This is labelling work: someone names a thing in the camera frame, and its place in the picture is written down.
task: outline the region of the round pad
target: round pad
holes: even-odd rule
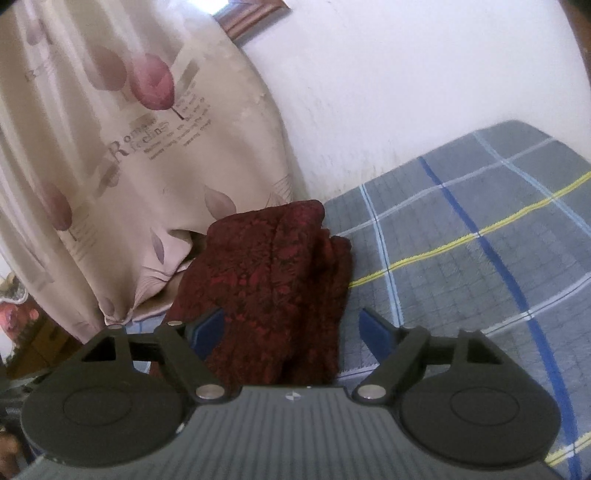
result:
[[[25,402],[22,428],[33,446],[65,463],[125,463],[166,445],[183,419],[180,395],[164,381],[92,362],[47,378]]]
[[[479,468],[543,459],[560,428],[552,398],[533,380],[486,365],[422,380],[403,395],[400,418],[425,449]]]

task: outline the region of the dark red fabric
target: dark red fabric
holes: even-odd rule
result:
[[[164,319],[224,309],[223,340],[207,359],[226,385],[329,383],[352,272],[349,240],[322,228],[316,200],[232,215],[207,232]]]

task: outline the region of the curtain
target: curtain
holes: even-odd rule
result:
[[[0,16],[0,251],[85,342],[161,291],[217,219],[291,200],[279,114],[181,0]]]

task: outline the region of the yellow stripe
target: yellow stripe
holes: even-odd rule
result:
[[[361,285],[364,285],[366,283],[369,283],[369,282],[375,280],[376,278],[382,277],[388,271],[396,270],[397,268],[405,267],[406,265],[409,265],[411,263],[415,263],[415,262],[418,262],[421,260],[426,260],[427,258],[435,257],[436,255],[442,254],[444,252],[450,251],[453,248],[459,247],[460,245],[464,245],[468,242],[471,242],[472,240],[477,238],[478,235],[486,235],[487,233],[492,233],[495,230],[498,230],[499,228],[502,228],[506,225],[509,225],[512,222],[515,222],[516,220],[520,219],[521,217],[527,215],[530,212],[533,212],[534,210],[538,210],[538,209],[541,209],[542,207],[549,205],[553,200],[559,199],[559,198],[563,197],[564,195],[572,192],[575,188],[581,186],[583,183],[585,183],[589,179],[591,179],[591,171],[587,172],[585,175],[582,175],[577,180],[575,180],[573,183],[571,183],[570,185],[567,185],[563,189],[560,189],[557,192],[554,192],[551,197],[540,200],[539,202],[528,205],[527,207],[523,207],[521,210],[515,212],[513,215],[509,215],[507,218],[503,218],[502,220],[499,220],[498,222],[495,222],[492,225],[484,227],[478,233],[469,233],[468,235],[464,235],[464,236],[454,240],[453,242],[449,242],[448,244],[442,245],[442,246],[437,247],[433,250],[429,250],[428,252],[418,254],[418,255],[413,255],[412,257],[408,257],[408,258],[403,258],[402,260],[398,260],[397,262],[390,264],[390,266],[388,267],[387,270],[386,269],[379,270],[377,272],[366,275],[365,277],[361,277],[361,278],[351,282],[349,284],[349,287],[350,288],[359,287]]]
[[[579,453],[589,445],[591,445],[591,432],[582,435],[574,444],[568,445],[549,454],[545,461],[550,466],[556,466],[559,463],[564,462],[569,457],[570,453]]]

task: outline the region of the mattress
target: mattress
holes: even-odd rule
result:
[[[591,166],[511,121],[473,132],[326,203],[355,262],[338,382],[376,367],[358,313],[434,335],[481,330],[556,399],[547,463],[591,474]]]

